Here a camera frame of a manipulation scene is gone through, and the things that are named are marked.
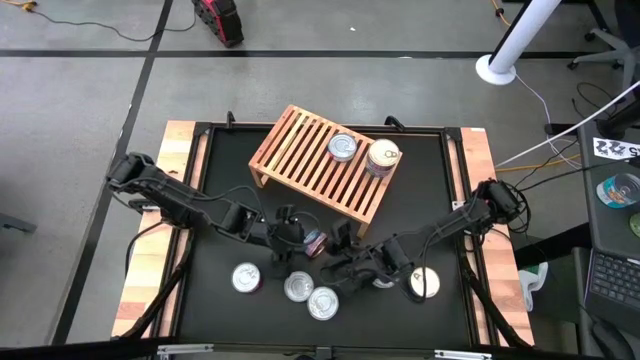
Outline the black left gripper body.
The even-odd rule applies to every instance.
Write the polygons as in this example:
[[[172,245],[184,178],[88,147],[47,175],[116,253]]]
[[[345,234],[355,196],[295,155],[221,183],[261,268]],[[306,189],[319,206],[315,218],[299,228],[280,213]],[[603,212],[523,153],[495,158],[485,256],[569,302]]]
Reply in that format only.
[[[275,223],[267,225],[267,235],[271,248],[269,276],[284,279],[291,272],[294,256],[292,251],[304,248],[304,239],[295,239],[294,231],[302,227],[295,219],[295,205],[279,207],[275,213]]]

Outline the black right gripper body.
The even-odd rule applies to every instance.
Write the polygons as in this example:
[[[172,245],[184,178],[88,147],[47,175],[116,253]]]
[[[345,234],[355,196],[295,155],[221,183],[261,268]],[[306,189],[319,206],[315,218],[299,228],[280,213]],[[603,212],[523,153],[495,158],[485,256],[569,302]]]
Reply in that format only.
[[[335,274],[324,272],[324,284],[344,296],[351,296],[373,286],[372,281],[376,278],[389,281],[382,248],[382,244],[364,247],[328,245],[326,252],[329,258],[339,257],[340,268]]]

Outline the white lid seafood can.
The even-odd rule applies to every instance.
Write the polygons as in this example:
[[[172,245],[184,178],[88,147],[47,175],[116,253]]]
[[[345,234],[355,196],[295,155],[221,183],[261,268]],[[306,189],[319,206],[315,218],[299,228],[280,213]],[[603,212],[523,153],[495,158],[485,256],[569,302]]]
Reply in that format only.
[[[313,278],[306,272],[292,272],[284,281],[286,297],[296,303],[305,302],[314,291]]]

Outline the wooden table side plank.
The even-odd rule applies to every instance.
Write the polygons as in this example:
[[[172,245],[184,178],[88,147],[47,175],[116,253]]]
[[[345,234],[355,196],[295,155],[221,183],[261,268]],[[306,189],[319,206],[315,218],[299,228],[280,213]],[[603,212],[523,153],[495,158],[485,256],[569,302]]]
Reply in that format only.
[[[462,145],[471,188],[481,181],[496,179],[494,163],[484,128],[462,128]],[[534,345],[529,315],[516,266],[514,249],[506,225],[496,225],[482,245],[489,290],[506,321],[529,345]]]
[[[195,121],[167,122],[156,165],[169,176],[183,181],[193,139]],[[111,335],[128,331],[143,315],[161,287],[170,247],[172,227],[161,224],[136,240]]]

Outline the white plastic bag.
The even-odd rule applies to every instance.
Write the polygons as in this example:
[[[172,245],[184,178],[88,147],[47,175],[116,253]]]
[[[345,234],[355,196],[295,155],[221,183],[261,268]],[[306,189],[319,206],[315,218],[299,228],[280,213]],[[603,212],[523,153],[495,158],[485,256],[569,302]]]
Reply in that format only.
[[[543,262],[539,265],[526,267],[518,271],[520,286],[524,296],[524,304],[527,312],[533,310],[533,293],[539,291],[545,283],[549,265]]]

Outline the red black equipment case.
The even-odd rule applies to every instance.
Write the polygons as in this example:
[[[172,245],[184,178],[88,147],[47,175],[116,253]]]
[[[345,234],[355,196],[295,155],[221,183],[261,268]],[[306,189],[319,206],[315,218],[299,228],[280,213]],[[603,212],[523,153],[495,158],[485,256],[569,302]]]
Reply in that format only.
[[[244,40],[242,23],[234,0],[191,0],[196,15],[226,47]]]

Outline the grey side desk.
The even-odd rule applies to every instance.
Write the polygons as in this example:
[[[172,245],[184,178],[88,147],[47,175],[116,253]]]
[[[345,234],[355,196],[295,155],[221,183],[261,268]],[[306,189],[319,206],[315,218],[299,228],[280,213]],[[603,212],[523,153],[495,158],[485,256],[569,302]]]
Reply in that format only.
[[[631,206],[614,209],[606,206],[596,195],[596,187],[609,177],[621,173],[640,178],[640,167],[621,161],[607,165],[610,159],[595,155],[594,138],[603,139],[596,123],[589,122],[578,129],[582,164],[589,167],[583,173],[586,203],[593,246],[599,251],[640,261],[640,237],[630,229],[629,220],[640,213],[640,201]]]

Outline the black laptop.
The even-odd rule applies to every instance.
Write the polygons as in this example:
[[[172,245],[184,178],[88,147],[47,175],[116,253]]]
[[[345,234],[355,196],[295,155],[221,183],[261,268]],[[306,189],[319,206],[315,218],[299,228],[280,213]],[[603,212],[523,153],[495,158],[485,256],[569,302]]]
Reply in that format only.
[[[640,265],[592,250],[584,306],[590,314],[640,337]]]

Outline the grey furniture foot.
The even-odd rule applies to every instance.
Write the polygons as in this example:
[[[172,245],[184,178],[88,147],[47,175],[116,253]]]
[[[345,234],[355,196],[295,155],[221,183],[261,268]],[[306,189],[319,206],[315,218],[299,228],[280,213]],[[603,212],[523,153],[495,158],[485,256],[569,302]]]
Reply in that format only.
[[[34,233],[37,229],[35,224],[21,220],[19,218],[0,212],[0,227],[6,229],[14,229],[23,233]]]

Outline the white pole stand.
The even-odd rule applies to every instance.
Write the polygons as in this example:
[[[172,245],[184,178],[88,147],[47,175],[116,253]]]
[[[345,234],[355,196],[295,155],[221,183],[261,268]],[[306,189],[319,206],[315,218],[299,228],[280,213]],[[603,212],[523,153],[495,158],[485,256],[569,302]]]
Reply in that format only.
[[[507,85],[515,80],[515,63],[559,6],[561,0],[528,0],[493,53],[480,57],[476,73],[487,83]]]

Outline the white printed tag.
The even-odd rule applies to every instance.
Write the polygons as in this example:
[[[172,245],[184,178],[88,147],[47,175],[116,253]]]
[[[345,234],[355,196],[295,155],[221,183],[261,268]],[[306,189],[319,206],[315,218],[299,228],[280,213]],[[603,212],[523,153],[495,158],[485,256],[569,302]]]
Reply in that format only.
[[[610,160],[640,157],[640,144],[594,137],[592,145],[596,157]]]

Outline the grey office chair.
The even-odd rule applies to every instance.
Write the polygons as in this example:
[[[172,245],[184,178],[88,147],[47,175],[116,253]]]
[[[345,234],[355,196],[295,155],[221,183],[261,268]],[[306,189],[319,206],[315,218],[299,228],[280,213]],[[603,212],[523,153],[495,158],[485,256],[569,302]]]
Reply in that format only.
[[[640,64],[640,0],[614,0],[614,12],[620,36],[593,28],[584,35],[587,42],[604,41],[611,50],[574,58],[567,68],[574,70],[580,63],[613,61],[623,69],[621,88],[632,85],[636,67]]]

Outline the silver metal bracket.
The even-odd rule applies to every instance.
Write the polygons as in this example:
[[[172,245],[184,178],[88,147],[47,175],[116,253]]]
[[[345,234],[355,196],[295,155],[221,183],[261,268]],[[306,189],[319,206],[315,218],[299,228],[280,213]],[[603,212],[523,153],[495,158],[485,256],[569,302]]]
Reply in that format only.
[[[441,349],[434,351],[434,358],[438,360],[493,360],[490,353]]]
[[[213,350],[213,344],[170,344],[159,346],[156,355],[160,360],[170,360],[174,355],[208,353]]]

